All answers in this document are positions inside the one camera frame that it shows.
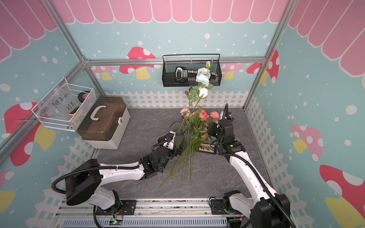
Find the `pink rose stem bunch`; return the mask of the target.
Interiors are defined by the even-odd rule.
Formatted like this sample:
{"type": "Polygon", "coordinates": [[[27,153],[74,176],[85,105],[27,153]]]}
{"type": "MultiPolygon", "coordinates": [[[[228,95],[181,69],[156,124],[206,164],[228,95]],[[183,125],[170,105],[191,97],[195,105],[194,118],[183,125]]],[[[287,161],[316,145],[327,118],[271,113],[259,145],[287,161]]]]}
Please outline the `pink rose stem bunch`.
{"type": "Polygon", "coordinates": [[[173,179],[179,172],[182,173],[182,180],[191,181],[193,173],[193,160],[201,147],[202,143],[210,139],[208,135],[208,127],[211,124],[218,123],[220,114],[216,111],[207,113],[201,107],[196,111],[190,111],[183,108],[180,111],[183,121],[178,130],[184,131],[182,134],[186,140],[186,147],[183,149],[181,156],[175,162],[173,169],[168,177],[161,183],[162,187],[165,182],[173,179]]]}

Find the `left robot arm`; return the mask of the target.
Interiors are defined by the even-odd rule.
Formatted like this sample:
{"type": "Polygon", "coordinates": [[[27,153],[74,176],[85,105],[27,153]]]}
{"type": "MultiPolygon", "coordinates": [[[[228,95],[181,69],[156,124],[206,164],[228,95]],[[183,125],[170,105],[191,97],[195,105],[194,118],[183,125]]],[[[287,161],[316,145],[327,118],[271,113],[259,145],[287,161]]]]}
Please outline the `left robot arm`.
{"type": "Polygon", "coordinates": [[[129,164],[102,164],[90,159],[51,184],[54,192],[64,194],[68,206],[88,203],[111,214],[119,213],[123,203],[115,190],[103,186],[119,181],[146,180],[162,173],[168,162],[186,147],[183,134],[170,131],[151,147],[151,153],[129,164]]]}

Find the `clear glass vase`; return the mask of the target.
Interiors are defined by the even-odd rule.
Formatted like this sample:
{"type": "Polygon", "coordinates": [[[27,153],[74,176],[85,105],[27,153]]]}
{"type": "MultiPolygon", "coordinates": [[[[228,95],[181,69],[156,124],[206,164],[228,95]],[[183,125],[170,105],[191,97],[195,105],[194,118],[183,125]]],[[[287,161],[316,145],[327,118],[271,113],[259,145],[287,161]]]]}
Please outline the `clear glass vase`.
{"type": "Polygon", "coordinates": [[[186,148],[186,127],[182,122],[174,122],[170,125],[170,131],[175,132],[174,146],[176,151],[181,154],[186,148]]]}

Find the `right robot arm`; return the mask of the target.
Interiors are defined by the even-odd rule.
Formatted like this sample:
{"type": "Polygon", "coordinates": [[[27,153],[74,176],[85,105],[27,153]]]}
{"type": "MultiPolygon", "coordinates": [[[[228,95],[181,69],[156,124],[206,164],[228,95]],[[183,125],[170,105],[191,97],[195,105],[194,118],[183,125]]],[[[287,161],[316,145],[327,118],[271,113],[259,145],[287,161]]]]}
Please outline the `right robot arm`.
{"type": "Polygon", "coordinates": [[[208,128],[208,135],[216,138],[215,150],[227,159],[238,172],[251,197],[239,191],[225,194],[225,209],[240,212],[249,219],[254,228],[294,228],[290,217],[290,201],[284,194],[278,194],[262,177],[251,162],[246,149],[234,135],[234,118],[226,104],[217,123],[208,128]]]}

